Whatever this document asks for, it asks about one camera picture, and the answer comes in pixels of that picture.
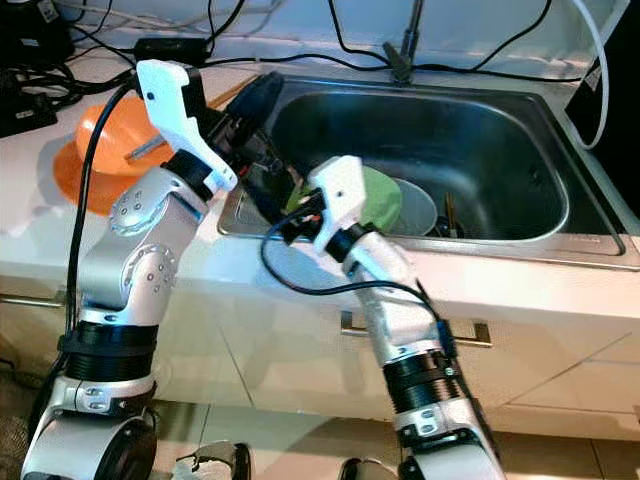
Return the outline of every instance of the orange plate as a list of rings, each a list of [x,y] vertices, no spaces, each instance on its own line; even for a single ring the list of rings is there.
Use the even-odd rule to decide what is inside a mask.
[[[63,195],[78,204],[83,160],[78,156],[74,142],[67,143],[53,159],[53,177]],[[91,172],[87,208],[98,215],[108,215],[111,205],[120,194],[133,186],[137,176],[108,175]]]
[[[78,123],[75,141],[80,158],[84,158],[103,108],[104,105],[89,107]],[[143,175],[151,167],[168,161],[173,153],[171,147],[165,143],[136,160],[127,161],[125,157],[158,133],[149,122],[144,102],[138,97],[123,98],[111,112],[100,134],[93,169],[110,175]]]

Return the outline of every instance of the white countertop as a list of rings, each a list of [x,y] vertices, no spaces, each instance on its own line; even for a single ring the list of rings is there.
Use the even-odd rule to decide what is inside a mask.
[[[122,68],[119,60],[105,54],[87,55],[73,65],[79,78],[94,81],[104,80]],[[265,68],[247,64],[204,70],[206,95],[210,98],[222,93],[256,70]],[[363,77],[363,74],[324,64],[279,66],[278,69],[341,78],[388,78],[384,72],[368,73]],[[452,74],[421,73],[416,74],[415,81],[532,91],[543,95],[556,113],[561,111],[570,92],[566,85]],[[75,125],[84,110],[106,102],[109,96],[110,92],[86,97],[61,111],[56,125],[0,139],[0,276],[64,284],[75,206],[65,200],[55,185],[53,157],[60,147],[72,140]],[[583,157],[600,180],[597,165],[588,155]],[[606,192],[610,185],[606,178],[603,182]],[[267,291],[307,301],[305,297],[285,291],[264,271],[258,259],[257,240],[218,233],[216,225],[223,203],[224,196],[221,195],[200,227],[196,240],[185,252],[179,270],[180,286],[228,292]],[[628,229],[637,228],[633,216],[625,208],[623,204],[617,208],[619,215]],[[88,213],[83,250],[95,243],[105,225],[105,218]],[[282,245],[272,248],[275,263],[282,265],[293,279],[310,286],[343,282],[338,266],[330,260],[318,262],[322,269],[313,267],[316,260],[311,257],[308,245],[296,245],[293,249]],[[449,315],[477,317],[532,310],[640,319],[638,273],[429,252],[409,252],[409,257],[436,306],[445,309]],[[335,298],[332,303],[342,301]],[[353,299],[347,298],[344,302],[352,304]]]

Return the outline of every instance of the wall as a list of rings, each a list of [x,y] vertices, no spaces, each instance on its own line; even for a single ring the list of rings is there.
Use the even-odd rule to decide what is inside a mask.
[[[89,0],[88,4],[104,8],[107,0]],[[345,40],[351,45],[365,45],[380,49],[384,41],[399,45],[402,33],[411,12],[411,0],[335,0]],[[585,0],[594,17],[602,25],[611,15],[616,3],[621,0]],[[234,0],[213,2],[214,10],[229,10]],[[245,9],[265,7],[269,0],[248,0]],[[504,39],[528,26],[540,13],[544,0],[426,0],[421,25],[421,38],[417,58],[424,62],[447,62],[455,65],[470,65],[483,57]],[[185,20],[203,14],[206,0],[114,0],[113,8],[136,14],[153,14],[173,20]],[[220,25],[226,14],[216,18]],[[87,23],[95,22],[95,15],[87,15]],[[228,33],[234,34],[220,45],[228,45],[238,34],[250,31],[265,19],[264,13],[246,13]],[[116,17],[109,20],[118,22]],[[194,25],[208,30],[206,19]],[[254,35],[254,38],[269,39],[273,45],[303,42],[306,51],[311,47],[321,48],[324,43],[333,47],[336,39],[327,0],[283,0],[269,22]],[[245,42],[243,54],[265,55],[259,42]],[[590,38],[578,13],[570,0],[555,0],[551,10],[538,29],[518,40],[509,48],[509,61],[517,60],[509,67],[522,71],[541,70],[550,59],[568,61],[568,68],[578,64],[584,66]],[[221,47],[218,53],[227,51]],[[491,67],[504,67],[505,56],[496,58]]]

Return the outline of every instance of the cabinet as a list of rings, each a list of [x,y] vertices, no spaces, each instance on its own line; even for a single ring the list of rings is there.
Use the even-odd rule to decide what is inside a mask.
[[[50,287],[27,281],[4,280],[0,285],[2,293],[42,298],[54,293]],[[64,315],[64,308],[0,303],[0,356],[44,375],[56,356]],[[216,305],[208,294],[175,289],[154,356],[156,398],[250,406],[215,316]]]
[[[393,411],[367,338],[344,336],[340,307],[266,295],[229,299],[220,323],[257,408],[389,419]],[[628,332],[603,319],[527,311],[452,318],[455,335],[488,324],[493,347],[461,346],[461,363],[485,408],[495,409],[594,355]]]

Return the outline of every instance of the tile floor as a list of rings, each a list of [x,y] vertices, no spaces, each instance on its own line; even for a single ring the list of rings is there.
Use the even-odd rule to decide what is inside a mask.
[[[400,451],[388,424],[246,408],[158,402],[160,442],[153,480],[169,479],[176,457],[199,444],[251,446],[256,480],[336,480],[349,457],[395,468]],[[639,480],[640,443],[497,433],[508,480]]]

